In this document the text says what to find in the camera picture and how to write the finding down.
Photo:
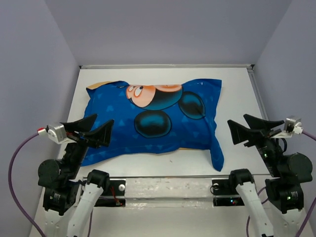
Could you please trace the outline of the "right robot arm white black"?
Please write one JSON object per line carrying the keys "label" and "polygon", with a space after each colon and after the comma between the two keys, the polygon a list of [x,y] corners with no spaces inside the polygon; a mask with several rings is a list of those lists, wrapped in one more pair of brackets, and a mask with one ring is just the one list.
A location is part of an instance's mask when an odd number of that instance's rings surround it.
{"label": "right robot arm white black", "polygon": [[233,144],[254,146],[260,154],[271,179],[265,180],[273,221],[270,222],[256,193],[254,180],[247,169],[234,170],[227,181],[228,190],[239,194],[249,217],[253,219],[258,237],[298,237],[302,233],[312,210],[307,212],[302,224],[299,219],[304,208],[302,183],[312,181],[313,165],[304,154],[285,155],[285,141],[294,134],[308,135],[299,118],[269,121],[245,114],[248,127],[228,120]]}

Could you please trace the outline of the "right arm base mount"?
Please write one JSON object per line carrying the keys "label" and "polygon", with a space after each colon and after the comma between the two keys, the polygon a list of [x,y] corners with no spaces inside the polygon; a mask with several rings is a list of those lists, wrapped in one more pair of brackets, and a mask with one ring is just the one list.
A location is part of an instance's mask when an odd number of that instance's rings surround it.
{"label": "right arm base mount", "polygon": [[244,201],[238,194],[236,187],[238,184],[244,184],[245,182],[255,184],[252,176],[212,180],[210,192],[213,194],[214,206],[244,206]]}

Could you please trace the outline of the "yellow blue pillowcase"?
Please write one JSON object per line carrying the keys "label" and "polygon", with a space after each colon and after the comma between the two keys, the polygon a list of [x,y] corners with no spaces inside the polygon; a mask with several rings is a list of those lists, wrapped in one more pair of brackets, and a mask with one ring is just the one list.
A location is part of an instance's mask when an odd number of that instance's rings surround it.
{"label": "yellow blue pillowcase", "polygon": [[174,85],[136,85],[125,81],[91,85],[85,116],[94,127],[114,121],[109,146],[90,148],[83,165],[126,154],[161,154],[180,148],[208,150],[217,171],[224,155],[216,138],[219,79],[194,79]]}

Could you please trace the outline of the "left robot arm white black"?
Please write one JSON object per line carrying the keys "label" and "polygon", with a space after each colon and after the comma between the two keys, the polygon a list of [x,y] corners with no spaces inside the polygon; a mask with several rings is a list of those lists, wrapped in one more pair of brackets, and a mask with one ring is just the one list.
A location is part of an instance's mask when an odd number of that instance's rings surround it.
{"label": "left robot arm white black", "polygon": [[80,237],[101,195],[109,190],[107,172],[93,170],[86,181],[77,174],[89,148],[108,147],[114,120],[93,129],[97,114],[74,122],[47,125],[38,131],[56,144],[66,144],[61,159],[47,159],[38,167],[38,185],[44,188],[46,237]]}

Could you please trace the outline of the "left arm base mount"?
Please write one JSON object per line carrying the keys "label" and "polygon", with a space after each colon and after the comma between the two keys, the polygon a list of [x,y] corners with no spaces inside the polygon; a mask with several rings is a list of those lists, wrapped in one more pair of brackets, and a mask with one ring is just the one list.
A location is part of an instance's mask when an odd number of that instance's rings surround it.
{"label": "left arm base mount", "polygon": [[111,179],[109,188],[98,198],[95,207],[124,207],[126,203],[125,190],[125,179]]}

